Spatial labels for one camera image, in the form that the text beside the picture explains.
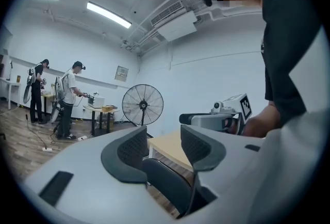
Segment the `fluorescent light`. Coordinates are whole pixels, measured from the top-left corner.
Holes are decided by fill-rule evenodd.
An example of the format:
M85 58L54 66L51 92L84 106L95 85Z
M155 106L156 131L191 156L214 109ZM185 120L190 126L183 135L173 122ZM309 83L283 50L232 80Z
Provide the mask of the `fluorescent light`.
M114 14L102 7L99 7L91 2L87 3L87 9L92 10L96 13L99 13L100 15L103 15L103 16L107 17L108 19L111 19L111 20L119 23L120 25L124 26L125 28L129 28L132 25L131 22L124 20L121 17L117 16L116 14Z

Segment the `chair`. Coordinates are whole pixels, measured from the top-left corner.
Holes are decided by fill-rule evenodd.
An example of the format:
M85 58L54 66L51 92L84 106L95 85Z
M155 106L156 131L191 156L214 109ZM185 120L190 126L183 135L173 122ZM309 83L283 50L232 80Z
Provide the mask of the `chair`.
M191 187L188 181L161 161L153 158L142 162L142 171L146 173L148 182L179 211L180 215L177 218L184 216L191 198Z

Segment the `person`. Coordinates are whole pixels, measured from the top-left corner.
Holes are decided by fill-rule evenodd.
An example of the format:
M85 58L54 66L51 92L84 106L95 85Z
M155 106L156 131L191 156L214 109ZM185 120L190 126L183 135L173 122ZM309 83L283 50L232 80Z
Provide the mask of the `person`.
M76 136L70 133L70 119L72 108L75 102L75 95L87 97L87 94L82 93L76 86L75 74L80 74L83 68L83 64L80 61L76 61L72 68L66 72L62 77L64 98L60 101L61 107L63 107L63 116L59 123L57 138L64 139L76 139Z
M41 88L40 84L43 83L41 75L43 69L47 68L50 62L47 59L44 59L42 62L35 66L36 81L31 85L31 104L30 104L30 119L31 123L39 121L39 124L46 124L47 120L42 119L42 110L41 110Z
M310 0L216 0L228 6L260 6L266 22L261 44L265 63L268 105L248 120L243 135L265 137L267 132L282 127L306 111L299 92L289 77L311 45L321 21ZM231 122L234 133L237 120Z

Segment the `fan guard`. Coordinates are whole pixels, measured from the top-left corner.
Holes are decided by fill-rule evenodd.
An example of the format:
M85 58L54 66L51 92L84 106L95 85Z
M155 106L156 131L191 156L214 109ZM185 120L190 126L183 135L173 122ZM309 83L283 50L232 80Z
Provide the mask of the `fan guard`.
M125 117L136 125L155 122L163 111L163 97L150 85L136 85L124 95L122 109Z

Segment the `table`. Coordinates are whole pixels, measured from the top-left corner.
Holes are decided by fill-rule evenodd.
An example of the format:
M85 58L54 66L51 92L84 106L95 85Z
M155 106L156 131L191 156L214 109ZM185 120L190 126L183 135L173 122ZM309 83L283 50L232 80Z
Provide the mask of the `table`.
M120 111L120 109L113 109L112 111L109 112L103 112L102 108L94 108L92 106L84 106L85 109L92 111L92 135L94 137L96 136L101 136L107 133L110 133L110 113L115 113ZM95 112L100 112L100 128L96 129L95 131ZM108 117L107 117L107 129L103 129L102 128L102 117L103 117L103 113L108 113Z
M192 166L181 148L180 130L151 138L149 142L149 158L155 158L155 150L166 158L193 172Z
M8 91L8 109L10 109L10 101L11 101L11 87L12 86L18 86L19 87L19 97L17 100L17 106L20 106L20 96L21 96L21 84L13 81L8 81L3 77L0 77L0 83L1 83L1 90L2 90L2 83L6 83L9 85L9 91Z
M44 110L44 115L45 118L47 116L47 98L54 98L55 95L54 94L41 94L41 96L43 97L43 110Z

